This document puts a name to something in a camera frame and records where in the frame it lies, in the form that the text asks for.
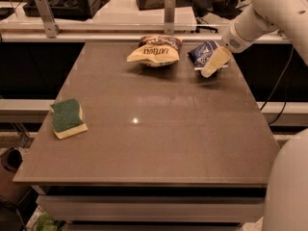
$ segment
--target sponge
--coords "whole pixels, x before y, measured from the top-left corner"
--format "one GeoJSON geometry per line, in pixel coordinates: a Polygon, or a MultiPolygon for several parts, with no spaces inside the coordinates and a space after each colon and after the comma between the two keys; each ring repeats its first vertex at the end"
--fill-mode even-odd
{"type": "Polygon", "coordinates": [[[52,128],[59,139],[64,139],[88,131],[82,120],[83,111],[76,99],[68,99],[51,105],[54,113],[52,128]]]}

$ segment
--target green scouring pad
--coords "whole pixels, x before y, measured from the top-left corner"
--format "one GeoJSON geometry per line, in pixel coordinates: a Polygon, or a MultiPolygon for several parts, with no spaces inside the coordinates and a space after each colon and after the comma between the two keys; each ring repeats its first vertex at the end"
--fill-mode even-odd
{"type": "Polygon", "coordinates": [[[82,108],[76,99],[68,99],[52,104],[51,110],[54,113],[52,128],[59,139],[88,130],[87,125],[82,120],[82,108]]]}

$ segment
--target brown tabletop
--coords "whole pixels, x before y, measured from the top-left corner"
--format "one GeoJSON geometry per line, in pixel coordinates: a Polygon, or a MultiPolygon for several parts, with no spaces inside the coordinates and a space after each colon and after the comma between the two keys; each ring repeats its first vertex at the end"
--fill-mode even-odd
{"type": "Polygon", "coordinates": [[[180,61],[127,63],[132,42],[87,42],[57,101],[76,98],[87,132],[58,140],[52,114],[14,177],[31,185],[266,185],[278,151],[234,60],[216,77],[180,61]]]}

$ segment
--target floor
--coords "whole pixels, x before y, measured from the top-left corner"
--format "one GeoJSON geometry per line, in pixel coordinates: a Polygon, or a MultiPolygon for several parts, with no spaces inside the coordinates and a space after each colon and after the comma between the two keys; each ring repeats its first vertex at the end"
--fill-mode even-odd
{"type": "MultiPolygon", "coordinates": [[[[292,137],[294,133],[273,133],[280,147],[292,137]]],[[[29,133],[28,138],[22,138],[20,135],[14,131],[1,131],[0,130],[0,154],[7,148],[14,147],[19,148],[21,144],[24,144],[24,148],[21,149],[22,153],[27,153],[28,148],[31,145],[36,133],[29,133]]],[[[41,213],[41,209],[38,209],[34,212],[33,217],[28,222],[29,230],[34,225],[36,219],[41,213]]],[[[0,208],[0,230],[2,231],[20,231],[19,219],[8,213],[6,210],[0,208]]],[[[262,219],[258,220],[256,223],[246,223],[241,228],[230,229],[230,231],[261,231],[262,230],[262,219]]]]}

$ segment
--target crumpled snack bag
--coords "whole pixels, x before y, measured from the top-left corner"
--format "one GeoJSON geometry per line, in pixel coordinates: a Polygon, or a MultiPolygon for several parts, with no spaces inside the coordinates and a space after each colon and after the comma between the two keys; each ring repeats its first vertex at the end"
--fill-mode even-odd
{"type": "Polygon", "coordinates": [[[189,52],[194,70],[201,71],[201,75],[209,78],[215,72],[227,67],[231,60],[231,52],[213,40],[207,40],[189,52]]]}
{"type": "Polygon", "coordinates": [[[145,36],[141,38],[139,48],[127,57],[127,62],[139,61],[153,67],[173,64],[180,59],[181,45],[182,40],[173,36],[145,36]]]}

